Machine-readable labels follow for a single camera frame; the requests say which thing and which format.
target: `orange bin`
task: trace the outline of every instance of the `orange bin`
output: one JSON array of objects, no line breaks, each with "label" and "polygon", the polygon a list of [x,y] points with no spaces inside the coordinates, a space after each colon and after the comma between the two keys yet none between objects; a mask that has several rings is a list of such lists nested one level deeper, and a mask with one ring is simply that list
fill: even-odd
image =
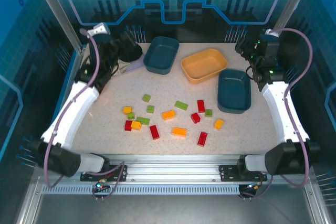
[{"label": "orange bin", "polygon": [[199,84],[227,68],[223,54],[215,48],[209,48],[182,60],[182,69],[191,84]]}]

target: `lime green block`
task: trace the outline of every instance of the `lime green block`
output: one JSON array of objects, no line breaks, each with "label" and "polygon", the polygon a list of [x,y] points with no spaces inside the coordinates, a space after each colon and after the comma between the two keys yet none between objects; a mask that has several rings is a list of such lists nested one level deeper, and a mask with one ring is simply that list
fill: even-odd
[{"label": "lime green block", "polygon": [[177,101],[175,103],[175,107],[181,109],[181,110],[187,110],[188,109],[188,104],[184,103],[184,102],[180,102],[180,101]]},{"label": "lime green block", "polygon": [[152,105],[148,105],[147,106],[147,113],[151,113],[151,114],[153,114],[154,113],[154,106],[152,106]]},{"label": "lime green block", "polygon": [[151,99],[151,96],[149,94],[145,94],[142,98],[142,101],[149,102],[150,99]]},{"label": "lime green block", "polygon": [[127,118],[128,118],[128,120],[133,120],[135,118],[134,113],[133,112],[132,113],[128,113],[127,114]]},{"label": "lime green block", "polygon": [[211,118],[212,117],[212,110],[205,110],[205,116],[207,118]]},{"label": "lime green block", "polygon": [[137,117],[136,121],[140,122],[143,125],[149,125],[150,119]]}]

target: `yellow block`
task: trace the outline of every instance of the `yellow block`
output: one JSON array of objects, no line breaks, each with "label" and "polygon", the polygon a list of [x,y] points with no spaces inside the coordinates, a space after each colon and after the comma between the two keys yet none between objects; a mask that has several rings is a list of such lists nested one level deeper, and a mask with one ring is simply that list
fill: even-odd
[{"label": "yellow block", "polygon": [[174,118],[175,116],[176,116],[176,114],[175,114],[174,110],[169,110],[167,112],[162,113],[162,118],[164,120]]},{"label": "yellow block", "polygon": [[215,123],[215,126],[214,126],[215,129],[220,130],[223,126],[223,123],[224,123],[224,121],[222,119],[217,119],[217,121]]},{"label": "yellow block", "polygon": [[125,115],[132,113],[132,107],[127,107],[125,106],[123,111],[122,111]]},{"label": "yellow block", "polygon": [[141,123],[137,122],[137,121],[132,121],[131,127],[134,130],[140,130],[141,129]]},{"label": "yellow block", "polygon": [[182,129],[182,128],[173,128],[173,135],[174,136],[183,136],[186,137],[187,135],[187,130],[186,129]]}]

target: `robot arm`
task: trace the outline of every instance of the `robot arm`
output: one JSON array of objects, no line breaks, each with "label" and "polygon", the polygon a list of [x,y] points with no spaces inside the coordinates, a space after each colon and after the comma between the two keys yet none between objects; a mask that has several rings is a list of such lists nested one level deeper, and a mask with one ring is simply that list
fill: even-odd
[{"label": "robot arm", "polygon": [[[263,154],[244,155],[238,161],[238,170],[246,172],[264,172],[271,175],[301,174],[305,171],[302,147],[292,126],[284,103],[284,93],[288,87],[283,68],[278,65],[279,39],[275,33],[261,35],[257,43],[242,38],[236,44],[236,51],[249,61],[253,71],[253,79],[262,92],[270,108],[276,128],[277,146]],[[305,143],[309,166],[316,160],[319,145],[309,141],[304,131],[290,93],[287,95],[288,105]]]},{"label": "robot arm", "polygon": [[[88,59],[85,59],[77,71],[69,98],[51,126],[43,133],[42,141],[35,140],[29,144],[35,155],[36,163],[41,167],[44,166],[49,145],[51,148],[47,158],[48,169],[67,177],[71,177],[75,173],[103,173],[109,170],[108,158],[93,153],[74,153],[70,150],[72,142],[85,114],[115,72],[114,69],[117,67],[119,58],[128,59],[129,55],[132,55],[132,58],[139,58],[142,55],[141,47],[135,43],[135,39],[129,31],[124,31],[118,38],[112,39],[108,26],[99,23],[86,34],[92,36],[97,44],[95,49],[93,49],[93,44],[89,45],[91,50],[88,59],[90,62],[87,63]],[[54,132],[57,122],[59,123],[58,130]]]}]

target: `speckled white table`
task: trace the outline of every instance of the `speckled white table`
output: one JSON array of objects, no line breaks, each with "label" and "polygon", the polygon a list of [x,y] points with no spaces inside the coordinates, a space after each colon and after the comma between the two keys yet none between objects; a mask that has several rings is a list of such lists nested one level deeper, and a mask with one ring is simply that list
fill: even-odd
[{"label": "speckled white table", "polygon": [[[149,44],[142,44],[146,52]],[[248,66],[234,51],[235,44],[181,43],[171,72],[165,76],[150,73],[145,67],[112,77],[97,101],[91,106],[80,125],[72,149],[74,151],[102,154],[132,155],[216,155],[248,154],[267,151],[276,146],[276,133],[268,105],[251,83],[252,105],[243,114],[221,112],[217,107],[218,77],[192,85],[183,75],[183,58],[207,48],[217,48],[228,61],[228,68],[245,70]],[[152,96],[149,103],[142,96]],[[204,100],[213,117],[194,124],[190,115],[197,112],[197,100]],[[174,106],[179,100],[189,105],[187,111]],[[140,131],[126,132],[123,106],[132,106],[135,116],[150,118],[157,125],[160,139],[153,140],[149,126]],[[146,112],[147,105],[155,106],[154,114]],[[176,117],[164,121],[161,113],[175,110]],[[213,125],[217,118],[225,124],[217,131]],[[173,127],[187,129],[187,137],[172,135]],[[197,145],[200,132],[208,133],[204,147]]]}]

